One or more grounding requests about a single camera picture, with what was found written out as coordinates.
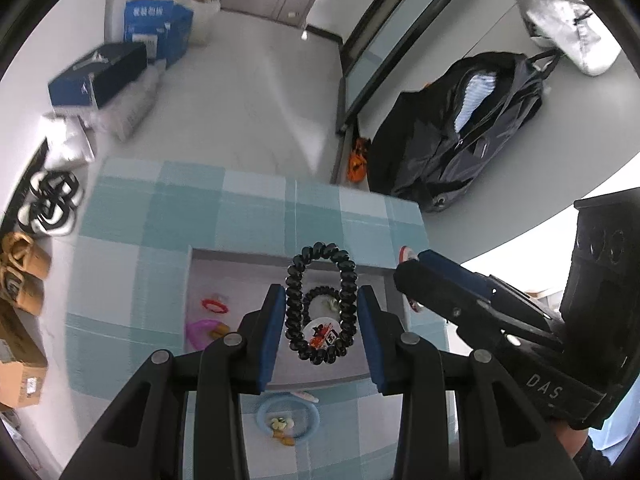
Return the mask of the red flower hair clip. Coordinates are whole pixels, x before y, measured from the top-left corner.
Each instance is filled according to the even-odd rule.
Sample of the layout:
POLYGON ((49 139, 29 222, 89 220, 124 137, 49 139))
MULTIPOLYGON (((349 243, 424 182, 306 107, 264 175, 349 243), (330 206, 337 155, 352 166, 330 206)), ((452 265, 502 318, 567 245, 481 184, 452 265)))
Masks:
POLYGON ((203 309, 216 313, 226 314, 229 312, 229 307, 218 297, 208 297, 201 300, 201 306, 203 309))

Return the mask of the small green flower clip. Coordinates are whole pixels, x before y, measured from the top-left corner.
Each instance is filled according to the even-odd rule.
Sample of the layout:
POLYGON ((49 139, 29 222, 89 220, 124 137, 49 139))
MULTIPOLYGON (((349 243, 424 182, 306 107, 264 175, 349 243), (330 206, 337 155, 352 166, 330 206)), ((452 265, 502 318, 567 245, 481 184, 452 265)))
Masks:
POLYGON ((273 432, 285 432, 291 430, 295 425, 292 418, 273 417, 270 419, 270 428, 273 432))

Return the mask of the grey cardboard box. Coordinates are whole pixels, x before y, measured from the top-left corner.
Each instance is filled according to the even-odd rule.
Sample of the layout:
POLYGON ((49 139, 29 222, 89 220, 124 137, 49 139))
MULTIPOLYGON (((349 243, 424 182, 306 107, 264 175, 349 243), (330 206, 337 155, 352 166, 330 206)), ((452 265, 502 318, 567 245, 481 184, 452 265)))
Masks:
POLYGON ((246 343, 244 380, 256 378, 258 391, 293 391, 335 386, 369 376, 362 339, 334 364, 299 359, 284 336, 286 257, 193 248, 188 264, 184 326, 190 351, 204 337, 201 320, 218 320, 242 334, 246 343))

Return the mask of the teal plaid tablecloth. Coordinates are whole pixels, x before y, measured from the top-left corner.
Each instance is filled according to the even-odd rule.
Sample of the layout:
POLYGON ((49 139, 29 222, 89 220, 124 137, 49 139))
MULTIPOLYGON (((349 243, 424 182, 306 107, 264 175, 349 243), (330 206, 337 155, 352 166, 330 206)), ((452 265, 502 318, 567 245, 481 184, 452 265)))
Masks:
MULTIPOLYGON (((181 353, 186 270, 195 248, 291 257, 323 240, 360 264, 393 268, 399 249, 427 248, 418 207, 383 195, 187 162, 104 162, 77 231, 65 353, 79 443, 156 349, 181 353)), ((401 400, 360 380, 317 393, 321 425, 284 446, 241 400, 255 479, 387 479, 401 400)))

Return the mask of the black backpack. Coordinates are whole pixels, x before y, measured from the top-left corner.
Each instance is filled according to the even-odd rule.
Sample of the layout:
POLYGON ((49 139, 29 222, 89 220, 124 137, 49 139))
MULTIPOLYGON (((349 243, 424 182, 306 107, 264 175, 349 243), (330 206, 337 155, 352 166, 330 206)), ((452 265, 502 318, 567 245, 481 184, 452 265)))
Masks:
POLYGON ((557 48, 534 56, 482 52, 419 91, 401 92, 371 143, 369 190, 423 212, 450 207, 537 114, 561 58, 557 48))

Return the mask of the orange toy figure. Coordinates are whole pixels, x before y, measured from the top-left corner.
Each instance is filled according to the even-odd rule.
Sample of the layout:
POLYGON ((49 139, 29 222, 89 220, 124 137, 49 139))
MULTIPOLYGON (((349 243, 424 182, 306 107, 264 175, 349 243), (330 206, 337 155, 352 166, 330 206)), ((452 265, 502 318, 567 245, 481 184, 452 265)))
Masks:
POLYGON ((368 156, 371 147, 371 140, 362 138, 356 140, 355 147, 349 154, 347 163, 347 180, 352 183, 360 183, 367 177, 368 156))

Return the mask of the brown cardboard box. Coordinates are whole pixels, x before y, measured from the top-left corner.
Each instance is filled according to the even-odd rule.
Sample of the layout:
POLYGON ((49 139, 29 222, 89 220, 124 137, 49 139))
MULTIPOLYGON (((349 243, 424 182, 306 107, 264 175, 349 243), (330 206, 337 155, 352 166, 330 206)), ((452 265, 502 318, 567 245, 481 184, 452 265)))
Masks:
POLYGON ((8 408, 38 404, 48 362, 17 316, 1 300, 0 402, 8 408))

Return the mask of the tan suede shoe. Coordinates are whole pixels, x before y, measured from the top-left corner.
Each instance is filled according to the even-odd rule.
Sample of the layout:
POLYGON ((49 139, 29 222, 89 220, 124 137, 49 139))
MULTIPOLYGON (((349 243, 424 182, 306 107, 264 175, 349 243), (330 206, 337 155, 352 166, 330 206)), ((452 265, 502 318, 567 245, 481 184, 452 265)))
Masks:
POLYGON ((51 269, 50 255, 29 235, 9 232, 2 237, 1 258, 16 270, 45 280, 51 269))
POLYGON ((1 267, 1 298, 33 316, 39 316, 43 308, 41 286, 13 266, 1 267))

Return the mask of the clear plastic wrapped package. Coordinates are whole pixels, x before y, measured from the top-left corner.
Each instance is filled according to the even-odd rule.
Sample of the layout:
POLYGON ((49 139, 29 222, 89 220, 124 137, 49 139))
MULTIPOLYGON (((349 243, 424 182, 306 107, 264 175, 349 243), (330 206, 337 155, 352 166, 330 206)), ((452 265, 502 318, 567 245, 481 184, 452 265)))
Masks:
POLYGON ((127 141, 154 106, 163 73, 155 65, 148 66, 103 108, 91 114, 93 130, 127 141))

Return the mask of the silver white tote bag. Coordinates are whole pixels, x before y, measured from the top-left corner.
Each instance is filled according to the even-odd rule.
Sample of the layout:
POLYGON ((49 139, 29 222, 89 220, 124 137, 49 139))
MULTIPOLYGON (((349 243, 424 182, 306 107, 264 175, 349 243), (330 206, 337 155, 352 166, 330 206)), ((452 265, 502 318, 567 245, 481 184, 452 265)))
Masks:
POLYGON ((597 77, 622 48, 584 0, 515 0, 529 37, 541 48, 556 47, 583 74, 597 77))

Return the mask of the white plastic pouch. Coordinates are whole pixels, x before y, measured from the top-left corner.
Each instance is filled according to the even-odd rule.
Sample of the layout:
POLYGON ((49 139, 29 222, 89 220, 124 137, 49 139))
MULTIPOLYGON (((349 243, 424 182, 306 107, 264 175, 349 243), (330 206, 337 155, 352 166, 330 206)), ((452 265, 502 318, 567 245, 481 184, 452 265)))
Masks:
POLYGON ((87 130, 77 116, 43 116, 47 140, 47 170, 72 170, 91 164, 95 159, 87 130))

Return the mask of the black framed glass door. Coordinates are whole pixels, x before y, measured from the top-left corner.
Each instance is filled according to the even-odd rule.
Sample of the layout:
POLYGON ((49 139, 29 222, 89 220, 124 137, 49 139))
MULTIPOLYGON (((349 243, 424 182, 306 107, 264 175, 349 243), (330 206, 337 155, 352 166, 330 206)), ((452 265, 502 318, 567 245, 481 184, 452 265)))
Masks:
POLYGON ((452 0, 373 0, 341 48, 337 154, 330 177, 340 184, 350 147, 359 136, 358 115, 402 58, 452 0))

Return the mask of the dark blue shoe box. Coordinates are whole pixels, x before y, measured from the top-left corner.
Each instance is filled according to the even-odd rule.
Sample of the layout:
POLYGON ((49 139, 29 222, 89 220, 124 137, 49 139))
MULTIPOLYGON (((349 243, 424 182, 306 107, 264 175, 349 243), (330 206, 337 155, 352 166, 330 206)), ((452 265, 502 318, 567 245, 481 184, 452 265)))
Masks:
POLYGON ((101 44, 48 83, 54 108, 99 110, 148 66, 140 42, 101 44))

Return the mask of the bright blue cardboard box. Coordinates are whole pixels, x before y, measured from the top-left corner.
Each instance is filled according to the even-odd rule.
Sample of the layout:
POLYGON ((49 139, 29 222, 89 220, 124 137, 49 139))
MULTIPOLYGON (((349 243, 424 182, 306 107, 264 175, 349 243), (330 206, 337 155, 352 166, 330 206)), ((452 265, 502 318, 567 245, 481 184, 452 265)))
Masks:
POLYGON ((141 42, 152 64, 168 68, 188 50, 194 13, 172 0, 129 0, 124 10, 126 42, 141 42))

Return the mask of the white plastic bag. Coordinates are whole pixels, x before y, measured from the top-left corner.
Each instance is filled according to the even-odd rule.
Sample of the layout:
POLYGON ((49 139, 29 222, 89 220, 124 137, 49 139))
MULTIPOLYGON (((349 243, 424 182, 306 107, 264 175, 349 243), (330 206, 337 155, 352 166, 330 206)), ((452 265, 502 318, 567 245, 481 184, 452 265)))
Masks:
POLYGON ((174 0, 193 12, 193 20, 189 38, 192 46, 206 46, 212 32, 215 14, 220 10, 219 0, 174 0))

